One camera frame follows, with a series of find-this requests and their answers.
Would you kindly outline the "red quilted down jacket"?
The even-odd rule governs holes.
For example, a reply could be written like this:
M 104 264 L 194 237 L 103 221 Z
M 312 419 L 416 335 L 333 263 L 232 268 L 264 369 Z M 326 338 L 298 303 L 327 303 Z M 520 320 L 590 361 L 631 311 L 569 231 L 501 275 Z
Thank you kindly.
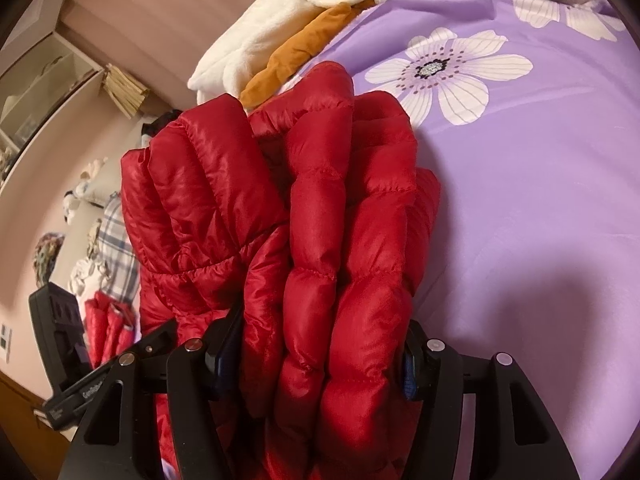
M 183 112 L 120 162 L 145 333 L 244 306 L 245 479 L 397 479 L 419 409 L 400 388 L 440 199 L 399 102 L 323 62 L 247 113 Z

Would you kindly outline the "black garment by pillow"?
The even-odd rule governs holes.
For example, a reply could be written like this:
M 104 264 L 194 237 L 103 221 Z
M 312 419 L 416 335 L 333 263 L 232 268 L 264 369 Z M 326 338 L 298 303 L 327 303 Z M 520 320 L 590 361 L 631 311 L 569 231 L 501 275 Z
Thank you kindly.
M 142 136 L 149 136 L 150 138 L 156 136 L 157 133 L 176 120 L 181 114 L 181 110 L 170 110 L 169 112 L 161 114 L 149 124 L 143 124 L 141 127 Z

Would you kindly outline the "beige tassel bundle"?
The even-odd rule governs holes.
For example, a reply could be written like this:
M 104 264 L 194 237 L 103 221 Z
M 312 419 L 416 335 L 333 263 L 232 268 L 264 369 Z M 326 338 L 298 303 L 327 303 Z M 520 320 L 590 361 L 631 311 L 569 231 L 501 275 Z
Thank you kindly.
M 134 118 L 150 94 L 150 89 L 121 68 L 107 64 L 102 88 L 127 118 Z

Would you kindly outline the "orange folded garment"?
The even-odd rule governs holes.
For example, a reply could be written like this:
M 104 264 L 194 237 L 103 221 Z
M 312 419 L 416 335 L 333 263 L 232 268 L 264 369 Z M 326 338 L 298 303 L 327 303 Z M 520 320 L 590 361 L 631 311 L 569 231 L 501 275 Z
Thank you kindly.
M 272 98 L 305 64 L 318 55 L 332 40 L 374 0 L 356 4 L 342 2 L 317 14 L 300 32 L 274 50 L 266 67 L 257 73 L 240 93 L 247 110 L 261 106 Z

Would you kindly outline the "purple floral bed sheet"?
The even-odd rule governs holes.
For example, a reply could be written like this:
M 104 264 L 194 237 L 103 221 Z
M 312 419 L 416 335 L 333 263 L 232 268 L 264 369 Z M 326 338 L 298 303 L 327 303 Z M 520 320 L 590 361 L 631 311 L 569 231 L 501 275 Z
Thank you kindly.
M 390 92 L 442 185 L 414 298 L 514 357 L 584 479 L 639 425 L 639 50 L 606 0 L 386 0 L 321 52 Z

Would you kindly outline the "white fleece garment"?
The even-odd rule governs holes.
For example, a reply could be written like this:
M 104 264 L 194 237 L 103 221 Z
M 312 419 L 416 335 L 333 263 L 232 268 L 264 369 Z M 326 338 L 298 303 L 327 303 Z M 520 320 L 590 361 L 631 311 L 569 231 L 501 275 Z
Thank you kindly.
M 236 98 L 277 47 L 326 9 L 364 0 L 255 0 L 203 54 L 188 81 L 196 102 Z M 384 0 L 373 0 L 381 3 Z

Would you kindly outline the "beige curtain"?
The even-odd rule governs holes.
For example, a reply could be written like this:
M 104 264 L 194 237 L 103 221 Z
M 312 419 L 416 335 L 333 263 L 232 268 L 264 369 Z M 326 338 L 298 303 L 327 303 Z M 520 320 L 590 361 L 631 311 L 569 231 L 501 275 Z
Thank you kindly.
M 134 75 L 161 99 L 194 105 L 198 60 L 254 0 L 65 0 L 58 31 L 101 64 Z

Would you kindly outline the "white wall shelf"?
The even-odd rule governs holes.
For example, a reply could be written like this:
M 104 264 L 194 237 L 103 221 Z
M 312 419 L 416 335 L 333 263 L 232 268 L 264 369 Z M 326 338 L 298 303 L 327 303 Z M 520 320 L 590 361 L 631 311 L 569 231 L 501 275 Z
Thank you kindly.
M 1 197 L 20 192 L 99 93 L 104 68 L 52 32 L 1 76 Z

